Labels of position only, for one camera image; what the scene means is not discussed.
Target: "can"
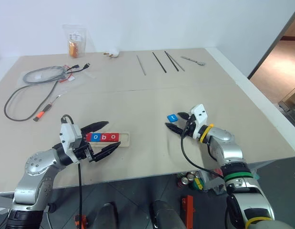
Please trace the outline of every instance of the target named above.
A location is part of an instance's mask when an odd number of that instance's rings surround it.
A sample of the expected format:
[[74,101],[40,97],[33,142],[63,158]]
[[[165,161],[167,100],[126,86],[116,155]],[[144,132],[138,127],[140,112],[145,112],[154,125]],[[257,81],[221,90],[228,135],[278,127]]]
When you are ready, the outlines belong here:
[[186,177],[182,177],[178,180],[177,186],[178,187],[184,187],[187,186],[189,184],[189,180]]
[[187,175],[186,175],[186,178],[189,180],[189,182],[191,183],[191,182],[193,182],[194,181],[194,175],[192,174],[192,173],[188,173]]
[[196,178],[200,178],[200,173],[199,173],[199,171],[196,171],[196,172],[195,172],[195,177],[196,177]]
[[177,174],[177,178],[182,178],[182,177],[185,177],[186,176],[186,172],[182,172],[182,173],[178,173]]
[[194,178],[194,181],[190,184],[190,188],[194,190],[203,190],[203,181],[199,178]]

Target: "screwdriver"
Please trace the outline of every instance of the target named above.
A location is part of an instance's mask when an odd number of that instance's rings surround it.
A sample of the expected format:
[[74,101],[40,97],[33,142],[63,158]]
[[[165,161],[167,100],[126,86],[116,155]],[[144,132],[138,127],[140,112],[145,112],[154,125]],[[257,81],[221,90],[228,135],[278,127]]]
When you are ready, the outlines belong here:
[[38,120],[44,115],[44,113],[46,113],[46,111],[48,111],[48,110],[51,109],[53,102],[54,102],[55,100],[57,100],[61,95],[62,95],[62,94],[58,95],[58,96],[57,96],[52,102],[48,103],[48,104],[44,107],[44,109],[43,109],[42,111],[40,111],[40,112],[38,113],[38,115],[36,115],[35,118],[33,118],[33,120],[34,120],[35,122],[37,122],[37,121],[38,121]]

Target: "black cable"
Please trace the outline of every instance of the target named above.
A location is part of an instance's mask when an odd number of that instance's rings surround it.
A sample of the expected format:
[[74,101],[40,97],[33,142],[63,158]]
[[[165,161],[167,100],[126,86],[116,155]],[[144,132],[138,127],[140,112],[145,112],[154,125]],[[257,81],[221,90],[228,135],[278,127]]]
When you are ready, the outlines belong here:
[[10,210],[8,211],[8,213],[6,214],[6,217],[4,218],[4,220],[0,223],[0,228],[3,226],[4,222],[6,221],[6,219],[8,218],[10,213]]
[[89,66],[90,66],[90,64],[89,64],[89,63],[86,63],[85,66],[84,66],[82,69],[77,70],[77,71],[73,71],[73,72],[68,72],[67,74],[71,74],[71,73],[79,73],[79,72],[85,70],[86,68],[89,68]]
[[[49,70],[49,69],[58,69],[61,72],[58,75],[52,76],[51,78],[48,78],[48,79],[42,80],[42,81],[29,81],[28,80],[28,77],[31,74],[38,73],[38,72],[43,72],[43,71],[46,71],[46,70]],[[30,85],[36,85],[36,84],[42,84],[42,83],[50,83],[50,82],[53,82],[53,81],[64,79],[65,75],[66,75],[66,72],[67,72],[66,69],[64,67],[62,67],[62,66],[45,67],[45,68],[36,69],[36,70],[33,70],[33,71],[30,71],[30,72],[26,73],[22,80],[25,83],[30,84]]]
[[186,130],[187,130],[187,128],[188,128],[188,122],[186,123],[186,125],[185,125],[185,128],[183,129],[183,131],[182,131],[182,134],[181,134],[181,150],[182,150],[182,153],[183,153],[183,156],[185,157],[185,159],[192,165],[192,166],[194,166],[194,167],[196,167],[196,168],[198,168],[198,169],[201,169],[201,170],[203,170],[203,171],[206,171],[206,172],[208,172],[208,173],[212,173],[212,174],[214,174],[214,175],[216,175],[216,176],[218,176],[218,177],[220,177],[220,178],[224,178],[223,176],[221,176],[220,174],[218,174],[218,173],[215,173],[215,172],[213,172],[213,171],[211,171],[211,170],[209,170],[209,169],[206,169],[206,168],[203,168],[203,167],[200,167],[200,166],[198,166],[198,165],[196,165],[194,162],[192,162],[188,157],[187,157],[187,155],[185,154],[185,151],[184,151],[184,148],[183,148],[183,139],[184,139],[184,136],[185,136],[185,132],[186,132]]
[[[29,120],[30,118],[32,118],[32,117],[36,114],[36,112],[38,112],[38,110],[40,109],[40,107],[41,107],[41,106],[46,102],[46,100],[51,96],[51,94],[53,93],[53,91],[54,91],[54,89],[55,89],[55,87],[56,87],[56,85],[57,85],[57,83],[58,83],[59,80],[66,78],[66,74],[71,74],[71,73],[78,73],[78,72],[81,72],[81,71],[85,70],[86,68],[88,68],[89,66],[90,66],[90,64],[87,63],[87,64],[84,65],[84,67],[83,67],[82,69],[80,69],[80,70],[78,70],[78,71],[74,71],[74,72],[67,72],[67,71],[69,71],[69,70],[71,70],[71,69],[73,69],[73,68],[79,68],[79,65],[78,65],[78,64],[72,66],[71,68],[68,68],[67,70],[66,70],[64,67],[62,67],[62,66],[52,66],[52,67],[40,68],[40,69],[37,69],[37,70],[30,71],[29,73],[26,73],[26,74],[24,75],[24,77],[23,77],[22,80],[23,80],[25,83],[27,83],[28,85],[26,85],[26,86],[24,86],[24,87],[21,87],[21,88],[18,88],[16,91],[14,91],[14,92],[12,93],[12,95],[8,98],[8,100],[6,101],[6,103],[5,103],[5,105],[4,105],[4,109],[3,109],[4,115],[5,115],[8,119],[10,119],[10,120],[12,120],[12,121],[15,121],[15,122],[23,122],[23,121],[27,121],[27,120]],[[29,81],[29,80],[28,80],[28,77],[29,77],[31,74],[33,74],[33,73],[38,73],[38,72],[43,72],[43,71],[46,71],[46,70],[49,70],[49,69],[60,70],[60,73],[58,73],[58,74],[55,75],[55,76],[52,76],[51,78],[48,78],[47,80],[43,80],[43,81]],[[55,84],[54,84],[54,86],[52,87],[50,93],[49,93],[49,94],[47,95],[47,97],[46,97],[46,98],[45,98],[45,99],[39,104],[39,106],[37,107],[37,109],[36,109],[36,110],[35,110],[35,111],[34,111],[29,117],[24,118],[24,119],[14,119],[14,118],[11,118],[11,117],[7,114],[7,112],[6,112],[6,108],[7,108],[8,104],[9,104],[10,100],[14,97],[14,95],[15,95],[17,92],[19,92],[19,91],[21,91],[22,89],[27,88],[27,87],[31,87],[31,86],[38,85],[38,84],[43,84],[43,83],[50,83],[50,82],[54,82],[54,81],[55,81]]]
[[79,212],[79,219],[80,219],[80,224],[79,228],[81,229],[81,211],[82,211],[82,189],[81,189],[81,164],[78,164],[78,169],[79,169],[79,187],[80,187],[80,212]]
[[211,151],[210,151],[210,144],[207,143],[207,145],[208,145],[208,153],[209,153],[210,157],[211,157],[213,160],[217,161],[217,159],[216,159],[215,157],[213,157],[212,154],[211,154]]
[[72,119],[71,116],[68,115],[68,114],[64,114],[64,115],[61,117],[61,123],[67,123],[66,117],[69,118],[71,124],[74,124],[73,119]]
[[4,112],[4,115],[8,118],[8,119],[10,119],[10,120],[12,120],[12,121],[15,121],[15,122],[23,122],[23,121],[27,121],[27,120],[29,120],[30,118],[32,118],[35,114],[36,114],[36,112],[38,112],[38,110],[40,109],[40,107],[44,104],[44,102],[51,96],[51,94],[53,93],[53,91],[54,91],[54,89],[55,89],[55,87],[56,87],[56,85],[57,85],[57,83],[58,83],[58,81],[56,81],[55,82],[55,84],[53,85],[53,87],[52,87],[52,89],[51,89],[51,91],[49,92],[49,94],[47,95],[47,97],[38,105],[38,107],[36,108],[36,110],[29,116],[29,117],[27,117],[27,118],[24,118],[24,119],[14,119],[14,118],[11,118],[8,114],[7,114],[7,112],[6,112],[6,108],[7,108],[7,106],[8,106],[8,104],[9,104],[9,102],[10,102],[10,100],[13,98],[13,96],[18,92],[18,91],[20,91],[20,90],[22,90],[22,89],[24,89],[24,88],[27,88],[27,87],[31,87],[31,86],[33,86],[33,85],[27,85],[27,86],[24,86],[24,87],[21,87],[21,88],[18,88],[16,91],[14,91],[13,93],[12,93],[12,95],[8,98],[8,100],[6,101],[6,103],[5,103],[5,105],[4,105],[4,108],[3,108],[3,112]]

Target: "black cylinder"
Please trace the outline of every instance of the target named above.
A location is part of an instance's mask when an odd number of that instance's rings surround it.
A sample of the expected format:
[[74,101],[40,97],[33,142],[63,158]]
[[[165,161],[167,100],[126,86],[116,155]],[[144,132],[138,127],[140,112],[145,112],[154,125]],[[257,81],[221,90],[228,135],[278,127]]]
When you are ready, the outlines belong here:
[[250,173],[250,169],[248,168],[248,165],[245,162],[232,162],[230,164],[221,166],[220,169],[222,170],[224,177],[232,173],[239,173],[239,172]]
[[64,166],[68,166],[73,163],[71,158],[65,154],[65,151],[63,150],[63,147],[58,147],[57,149],[57,155],[58,158],[60,159],[60,163],[63,164]]
[[11,210],[5,229],[39,229],[43,211]]

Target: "orange screwdriver handle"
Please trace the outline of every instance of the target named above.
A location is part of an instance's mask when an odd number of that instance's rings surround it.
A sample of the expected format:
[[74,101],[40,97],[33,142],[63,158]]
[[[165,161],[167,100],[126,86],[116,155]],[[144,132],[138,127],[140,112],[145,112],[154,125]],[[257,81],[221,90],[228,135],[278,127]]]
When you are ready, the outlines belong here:
[[35,118],[33,118],[33,120],[34,120],[35,122],[37,122],[37,121],[38,121],[38,120],[44,115],[44,113],[45,113],[46,111],[48,111],[48,110],[51,109],[51,107],[52,107],[52,104],[47,104],[47,105],[44,107],[44,109],[43,109],[42,111],[40,111],[40,112],[38,113],[38,115],[36,115]]

